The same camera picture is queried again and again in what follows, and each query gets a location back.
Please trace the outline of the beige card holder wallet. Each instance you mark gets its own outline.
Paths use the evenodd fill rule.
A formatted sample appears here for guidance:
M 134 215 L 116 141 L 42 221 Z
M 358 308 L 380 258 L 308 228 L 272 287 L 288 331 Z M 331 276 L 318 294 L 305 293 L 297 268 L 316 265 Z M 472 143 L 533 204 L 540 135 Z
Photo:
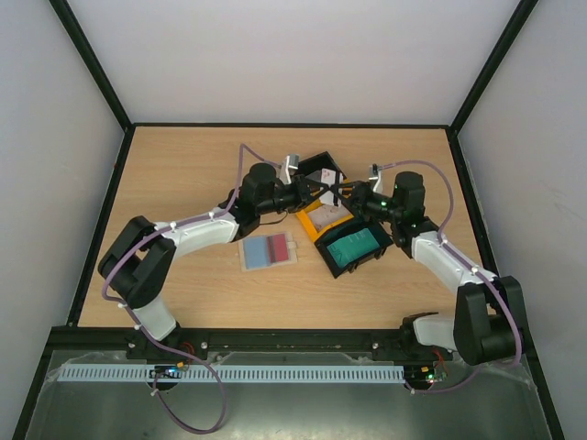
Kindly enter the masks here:
M 238 251 L 243 271 L 265 270 L 298 260 L 297 245 L 289 232 L 248 236 L 238 242 Z

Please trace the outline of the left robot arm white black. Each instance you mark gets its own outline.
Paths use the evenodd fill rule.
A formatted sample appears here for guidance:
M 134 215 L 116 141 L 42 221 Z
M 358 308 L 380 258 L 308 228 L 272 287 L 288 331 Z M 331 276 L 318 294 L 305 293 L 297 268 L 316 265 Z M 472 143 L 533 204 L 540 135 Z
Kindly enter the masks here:
M 329 191 L 327 183 L 301 174 L 281 180 L 268 163 L 254 164 L 239 178 L 228 198 L 205 214 L 168 223 L 132 218 L 98 263 L 103 297 L 126 310 L 151 342 L 161 343 L 178 327 L 162 298 L 176 259 L 239 241 L 260 226 L 263 215 L 299 212 Z

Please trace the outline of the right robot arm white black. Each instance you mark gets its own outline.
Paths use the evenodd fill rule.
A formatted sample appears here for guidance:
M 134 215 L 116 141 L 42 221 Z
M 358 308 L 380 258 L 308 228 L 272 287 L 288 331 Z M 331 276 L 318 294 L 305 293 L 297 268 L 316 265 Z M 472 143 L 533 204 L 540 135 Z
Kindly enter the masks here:
M 523 337 L 504 296 L 518 282 L 475 264 L 450 243 L 443 227 L 426 216 L 420 174 L 398 173 L 390 196 L 376 192 L 378 182 L 373 178 L 331 183 L 328 189 L 353 214 L 388 224 L 393 243 L 456 296 L 453 317 L 429 313 L 408 318 L 411 329 L 400 336 L 402 352 L 418 359 L 431 347 L 441 347 L 458 352 L 471 366 L 493 361 L 517 364 Z

